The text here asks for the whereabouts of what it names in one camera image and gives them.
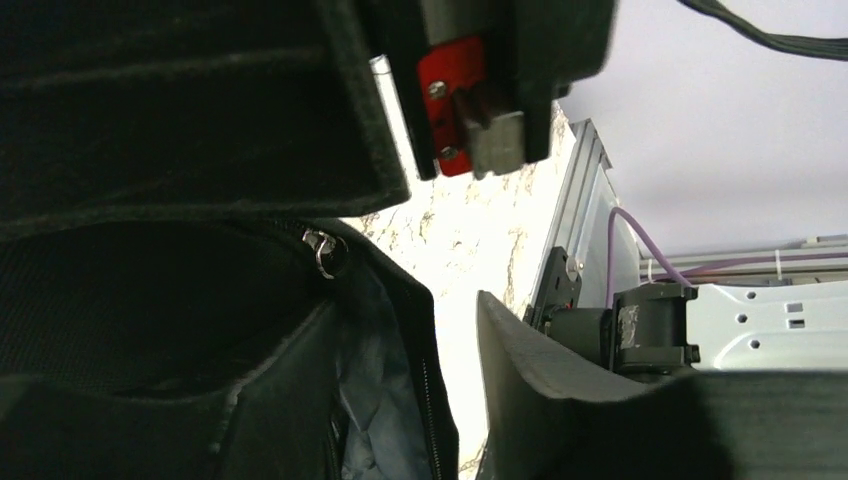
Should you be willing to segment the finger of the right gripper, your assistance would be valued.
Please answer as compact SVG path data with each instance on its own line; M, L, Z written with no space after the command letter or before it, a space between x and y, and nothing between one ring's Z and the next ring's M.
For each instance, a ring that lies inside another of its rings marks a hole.
M352 1L5 1L1 236L410 196Z

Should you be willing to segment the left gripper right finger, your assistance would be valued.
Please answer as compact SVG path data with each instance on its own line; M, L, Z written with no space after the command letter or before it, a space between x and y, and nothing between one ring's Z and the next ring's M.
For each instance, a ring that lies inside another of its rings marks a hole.
M489 434L484 479L843 479L841 373L678 375L638 383L477 297Z

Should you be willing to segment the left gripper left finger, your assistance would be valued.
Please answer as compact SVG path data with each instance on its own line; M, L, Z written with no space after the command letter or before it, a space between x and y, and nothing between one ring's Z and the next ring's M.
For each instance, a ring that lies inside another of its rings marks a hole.
M24 378L1 384L5 479L325 479L337 391L338 309L270 335L220 389L119 398Z

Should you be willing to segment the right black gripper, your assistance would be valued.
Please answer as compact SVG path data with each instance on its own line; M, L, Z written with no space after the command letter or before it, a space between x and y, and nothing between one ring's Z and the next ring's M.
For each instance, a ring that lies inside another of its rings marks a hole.
M554 103L606 61L613 1L362 1L418 175L503 175L547 158Z

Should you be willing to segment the black student backpack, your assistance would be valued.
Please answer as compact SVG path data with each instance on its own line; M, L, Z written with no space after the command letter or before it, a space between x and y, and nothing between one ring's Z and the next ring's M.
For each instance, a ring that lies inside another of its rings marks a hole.
M220 389L338 309L325 479L453 479L430 291L337 220L121 222L1 245L1 384L171 399Z

